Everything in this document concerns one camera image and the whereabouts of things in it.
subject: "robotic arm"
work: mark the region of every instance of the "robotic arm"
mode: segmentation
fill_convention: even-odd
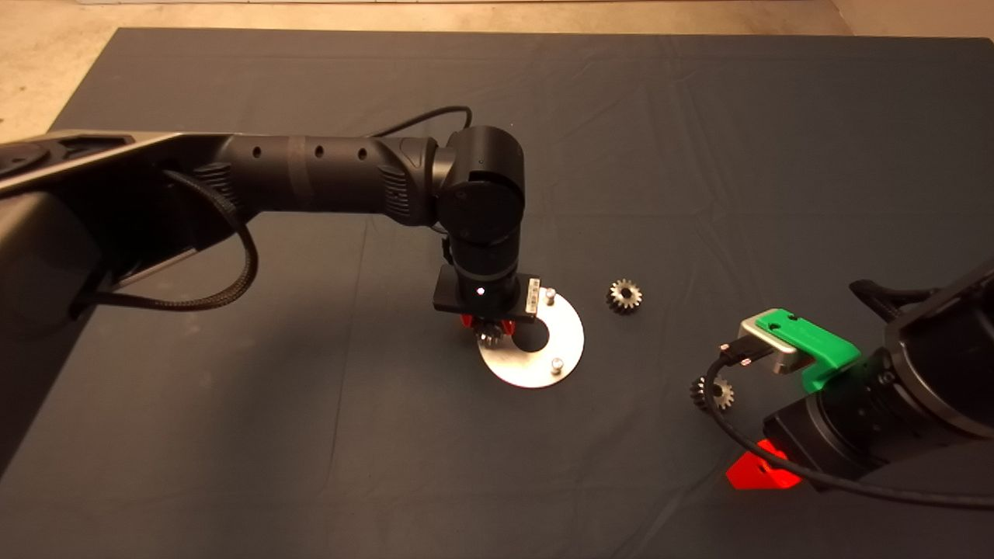
[[[0,145],[0,269],[15,272],[0,288],[0,473],[82,330],[81,301],[227,304],[254,277],[242,224],[260,212],[440,224],[447,264],[435,308],[471,317],[488,335],[502,321],[534,321],[538,282],[518,273],[524,189],[521,146],[489,126],[458,131],[444,147],[415,137],[103,131]],[[191,307],[107,292],[233,232],[248,261],[227,294]]]
[[[752,483],[748,478],[755,479],[757,464],[770,475],[770,467],[776,466],[818,489],[913,504],[994,509],[990,496],[923,493],[859,481],[894,462],[994,439],[994,408],[987,402],[994,392],[994,260],[943,289],[894,290],[865,280],[851,289],[888,321],[885,343],[863,357],[856,352],[856,358],[836,370],[820,362],[828,352],[808,351],[803,359],[791,355],[797,348],[790,343],[808,344],[805,349],[810,349],[818,336],[832,341],[832,334],[817,327],[804,333],[788,322],[806,321],[789,313],[773,322],[760,320],[766,330],[753,330],[722,346],[722,355],[706,376],[706,388],[722,367],[750,364],[770,354],[780,373],[791,372],[785,370],[791,364],[800,365],[794,370],[821,367],[822,374],[828,373],[821,380],[809,375],[806,397],[766,417],[766,441],[759,445],[721,417],[708,399],[719,426],[764,460],[757,463],[746,455],[729,470],[729,479],[745,488],[738,483]],[[917,305],[902,311],[911,303]],[[793,337],[781,333],[791,328]],[[783,488],[798,480],[752,487]]]

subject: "cable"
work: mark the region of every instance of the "cable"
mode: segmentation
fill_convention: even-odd
[[[234,302],[249,290],[249,287],[255,280],[255,274],[258,272],[258,251],[255,249],[255,242],[252,241],[249,229],[238,217],[238,209],[227,198],[215,192],[210,187],[205,186],[193,177],[189,177],[176,171],[166,170],[163,171],[163,173],[177,184],[186,187],[191,192],[198,194],[210,202],[211,205],[218,210],[218,213],[221,214],[225,221],[228,222],[228,225],[232,227],[232,230],[242,240],[242,245],[245,247],[246,251],[246,263],[245,267],[242,268],[242,273],[235,280],[235,282],[217,293],[192,300],[172,301],[124,293],[108,293],[100,291],[96,293],[82,294],[79,298],[79,302],[89,304],[108,304],[112,306],[128,306],[132,308],[147,308],[152,310],[210,310],[212,308],[218,308]]]
[[[419,124],[419,123],[424,122],[426,120],[430,120],[432,118],[435,118],[436,116],[441,116],[443,114],[450,114],[452,112],[465,112],[466,113],[466,120],[462,124],[462,129],[463,130],[465,130],[466,128],[468,128],[473,123],[473,109],[469,108],[468,106],[466,106],[464,104],[450,104],[450,105],[447,105],[447,106],[440,106],[439,108],[435,108],[435,109],[430,110],[428,112],[423,112],[423,113],[421,113],[421,114],[419,114],[417,116],[412,116],[411,118],[408,118],[407,120],[403,120],[401,122],[398,122],[397,124],[394,124],[393,126],[389,126],[387,128],[384,128],[384,129],[382,129],[382,130],[380,130],[378,132],[373,132],[371,134],[366,134],[364,137],[367,137],[367,138],[380,138],[380,137],[386,136],[388,134],[393,134],[394,132],[399,132],[399,131],[401,131],[401,130],[403,130],[405,128],[410,128],[411,126],[414,126],[415,124]]]
[[[904,314],[901,307],[922,302],[938,293],[938,289],[890,289],[869,279],[849,284],[849,290],[864,305],[886,322],[893,322]]]
[[[711,364],[711,367],[708,368],[708,372],[704,375],[705,394],[711,394],[712,387],[715,384],[715,377],[718,376],[718,372],[736,362],[737,360],[734,357],[723,354]],[[856,493],[865,497],[882,500],[903,502],[906,504],[938,506],[944,508],[994,510],[994,495],[932,493],[907,489],[895,489],[892,487],[884,487],[882,485],[870,485],[859,481],[853,481],[845,477],[831,475],[823,471],[811,469],[810,467],[805,467],[798,463],[782,459],[781,457],[768,452],[766,449],[763,449],[754,443],[749,439],[749,437],[744,435],[734,425],[729,423],[729,421],[725,419],[725,416],[718,411],[718,406],[715,404],[714,398],[705,398],[704,401],[707,405],[708,413],[711,415],[712,419],[715,420],[715,423],[718,424],[718,427],[722,428],[722,430],[725,431],[725,433],[727,433],[736,443],[739,443],[739,445],[744,449],[769,462],[770,464],[781,469],[786,469],[799,477],[804,477],[810,481],[816,481],[823,485],[848,491],[850,493]]]

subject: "table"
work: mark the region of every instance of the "table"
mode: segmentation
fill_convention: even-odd
[[[580,367],[501,383],[430,306],[438,236],[262,215],[228,307],[102,308],[0,482],[9,557],[981,557],[991,516],[735,491],[688,398],[784,306],[870,350],[846,289],[940,285],[994,234],[987,40],[119,31],[55,128],[356,135],[467,103],[527,157],[521,270]],[[412,130],[444,139],[458,116]],[[229,241],[131,289],[205,293]],[[639,282],[619,317],[608,285]],[[758,435],[799,379],[731,373]],[[876,472],[994,492],[989,443]]]

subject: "small spur gear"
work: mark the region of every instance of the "small spur gear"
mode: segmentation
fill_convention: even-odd
[[[704,377],[694,379],[694,384],[690,386],[690,397],[694,405],[701,411],[707,411],[708,404],[705,401]],[[715,384],[712,387],[711,397],[715,399],[715,405],[721,411],[726,411],[736,400],[736,392],[732,389],[729,381],[725,377],[718,375],[715,377]]]
[[[607,292],[607,305],[618,314],[631,314],[642,304],[642,289],[630,279],[619,279]]]

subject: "red gripper part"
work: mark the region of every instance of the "red gripper part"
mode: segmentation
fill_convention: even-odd
[[[776,449],[767,439],[759,441],[759,446],[786,459],[787,455]],[[745,453],[725,472],[725,477],[736,489],[789,489],[800,483],[801,478],[787,471],[769,465],[769,462]]]

